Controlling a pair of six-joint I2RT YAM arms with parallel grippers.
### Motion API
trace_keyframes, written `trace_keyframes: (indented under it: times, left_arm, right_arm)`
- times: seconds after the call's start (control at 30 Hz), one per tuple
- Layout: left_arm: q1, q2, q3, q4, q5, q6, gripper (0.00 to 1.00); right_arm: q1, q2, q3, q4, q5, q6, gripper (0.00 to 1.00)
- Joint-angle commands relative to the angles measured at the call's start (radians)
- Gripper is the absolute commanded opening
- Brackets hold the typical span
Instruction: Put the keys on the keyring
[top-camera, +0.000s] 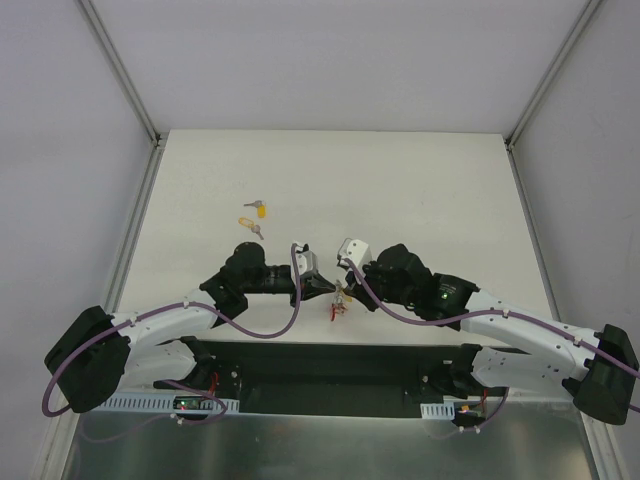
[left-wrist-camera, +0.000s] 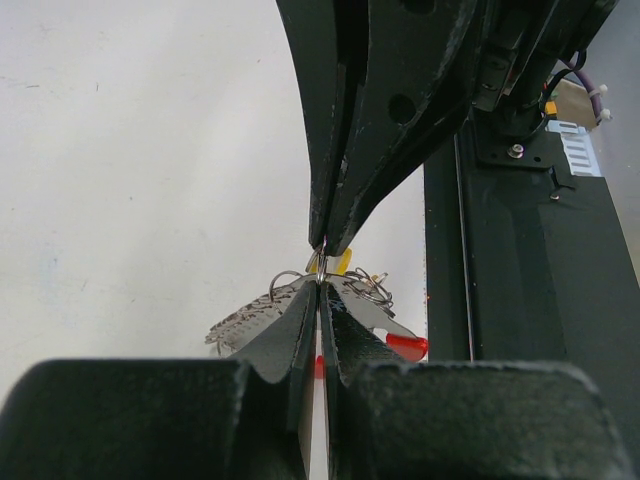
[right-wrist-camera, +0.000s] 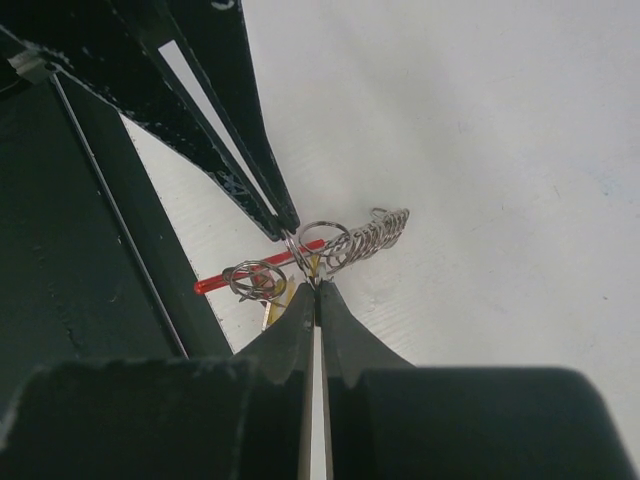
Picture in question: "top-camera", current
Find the red handled key organizer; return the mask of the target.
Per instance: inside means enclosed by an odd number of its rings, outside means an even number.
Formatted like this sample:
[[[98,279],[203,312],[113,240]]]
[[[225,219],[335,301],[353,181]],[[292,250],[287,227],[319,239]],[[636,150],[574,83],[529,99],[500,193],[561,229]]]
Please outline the red handled key organizer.
[[[346,294],[342,283],[337,280],[334,284],[335,291],[330,305],[330,321],[334,322],[339,316],[343,316],[349,309],[352,298]]]

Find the key with solid yellow tag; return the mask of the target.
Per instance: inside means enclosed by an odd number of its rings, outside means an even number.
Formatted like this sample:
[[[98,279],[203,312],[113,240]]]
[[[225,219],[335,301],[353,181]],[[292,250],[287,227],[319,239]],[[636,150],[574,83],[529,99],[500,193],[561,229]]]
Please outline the key with solid yellow tag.
[[[259,218],[265,218],[267,216],[266,202],[263,200],[255,200],[253,202],[245,203],[245,207],[253,207]]]

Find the key with yellow window tag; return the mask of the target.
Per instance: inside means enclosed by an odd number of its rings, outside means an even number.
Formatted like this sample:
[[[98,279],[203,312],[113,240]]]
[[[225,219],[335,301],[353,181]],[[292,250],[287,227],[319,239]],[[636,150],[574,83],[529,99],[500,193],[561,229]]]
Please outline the key with yellow window tag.
[[[264,239],[264,236],[261,233],[261,226],[257,224],[254,220],[249,219],[247,217],[240,217],[238,219],[238,224],[242,227],[248,229],[253,234],[255,234],[260,240]]]

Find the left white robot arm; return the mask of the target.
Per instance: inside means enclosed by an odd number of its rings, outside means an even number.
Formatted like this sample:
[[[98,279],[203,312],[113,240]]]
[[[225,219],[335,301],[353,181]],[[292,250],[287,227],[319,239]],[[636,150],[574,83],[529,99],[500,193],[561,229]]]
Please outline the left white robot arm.
[[[298,314],[302,302],[334,291],[307,245],[293,244],[288,263],[269,265],[260,244],[244,242],[215,275],[179,301],[146,312],[85,309],[45,356],[51,379],[42,411],[55,417],[49,407],[55,389],[75,413],[91,411],[117,391],[133,387],[174,381],[207,390],[213,385],[212,359],[199,346],[197,334],[228,325],[255,339],[278,338],[292,328],[291,322],[272,334],[237,323],[249,296],[285,295]]]

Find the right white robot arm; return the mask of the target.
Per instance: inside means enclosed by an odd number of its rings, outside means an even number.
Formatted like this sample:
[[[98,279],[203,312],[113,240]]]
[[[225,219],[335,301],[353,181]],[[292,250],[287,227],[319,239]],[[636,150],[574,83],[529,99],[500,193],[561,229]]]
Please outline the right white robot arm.
[[[337,264],[347,293],[368,310],[408,325],[449,327],[509,347],[464,346],[447,377],[458,397],[484,388],[515,388],[559,396],[603,423],[625,424],[633,411],[639,360],[628,334],[611,324],[599,330],[536,318],[462,278],[431,272],[405,245],[371,255],[348,239]]]

